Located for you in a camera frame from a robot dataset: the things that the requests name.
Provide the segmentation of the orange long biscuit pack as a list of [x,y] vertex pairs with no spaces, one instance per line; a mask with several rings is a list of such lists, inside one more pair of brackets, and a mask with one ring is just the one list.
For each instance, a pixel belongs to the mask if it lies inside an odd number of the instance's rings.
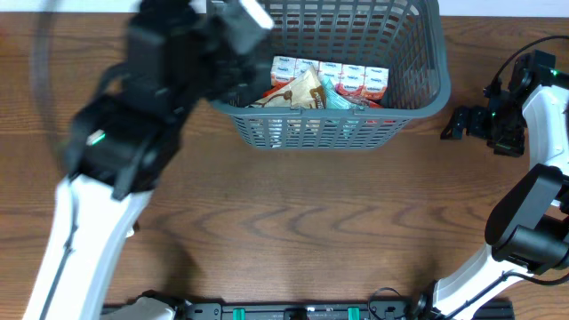
[[[271,90],[269,90],[268,92],[264,92],[262,97],[266,97],[269,94],[271,94],[272,92],[282,88],[285,84],[283,85],[278,85],[274,88],[272,88]],[[339,115],[335,115],[334,111],[355,111],[355,110],[366,110],[368,108],[371,109],[382,109],[382,105],[375,100],[370,100],[367,98],[364,98],[362,96],[345,96],[345,95],[341,95],[342,97],[344,97],[345,99],[349,100],[350,102],[354,103],[356,105],[355,108],[350,109],[350,110],[341,110],[341,109],[328,109],[328,108],[324,108],[324,109],[306,109],[306,108],[296,108],[296,109],[292,109],[292,108],[288,108],[291,110],[313,110],[316,114],[313,116],[313,120],[316,120],[317,118],[326,118],[327,120],[331,120],[333,123],[337,123],[341,117]]]

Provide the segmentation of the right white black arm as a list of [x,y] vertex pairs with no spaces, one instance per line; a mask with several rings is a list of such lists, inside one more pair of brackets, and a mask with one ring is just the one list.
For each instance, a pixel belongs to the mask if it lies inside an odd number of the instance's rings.
[[557,70],[554,55],[538,50],[509,62],[508,88],[494,78],[485,89],[487,107],[456,109],[441,137],[475,136],[502,156],[528,151],[529,171],[493,208],[482,248],[423,292],[408,319],[512,319],[511,302],[499,296],[508,287],[568,280],[541,279],[568,267],[568,220],[547,214],[551,206],[568,212],[568,75]]

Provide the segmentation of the multipack tissue packets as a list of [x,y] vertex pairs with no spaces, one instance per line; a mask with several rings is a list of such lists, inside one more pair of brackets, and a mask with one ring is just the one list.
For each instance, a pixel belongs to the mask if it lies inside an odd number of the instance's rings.
[[328,79],[340,95],[381,100],[389,85],[389,70],[379,67],[275,56],[270,71],[271,86],[282,87],[313,68],[320,81]]

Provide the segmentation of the brown beige snack pouch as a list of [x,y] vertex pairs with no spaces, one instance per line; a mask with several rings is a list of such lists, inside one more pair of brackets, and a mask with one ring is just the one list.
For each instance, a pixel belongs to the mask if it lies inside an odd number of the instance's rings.
[[289,84],[248,105],[248,108],[324,109],[325,107],[325,89],[313,67],[309,67]]

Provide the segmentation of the mint green wipes pack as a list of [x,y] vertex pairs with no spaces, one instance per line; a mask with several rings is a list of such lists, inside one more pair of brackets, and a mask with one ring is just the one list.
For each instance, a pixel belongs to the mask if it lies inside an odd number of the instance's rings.
[[[326,108],[328,109],[341,109],[350,110],[356,107],[356,105],[349,100],[342,97],[335,91],[335,86],[332,79],[329,76],[324,76],[320,79],[321,85],[325,90],[326,96]],[[343,125],[342,133],[347,138],[350,133],[356,128],[357,120],[347,120]]]

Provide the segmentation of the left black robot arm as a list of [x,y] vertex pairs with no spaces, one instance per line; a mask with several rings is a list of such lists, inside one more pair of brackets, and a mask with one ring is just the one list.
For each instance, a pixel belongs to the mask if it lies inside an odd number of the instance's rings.
[[180,149],[196,103],[268,85],[261,46],[274,22],[256,1],[221,1],[201,17],[188,1],[144,1],[124,59],[73,118],[51,234],[24,316],[100,316],[127,233]]

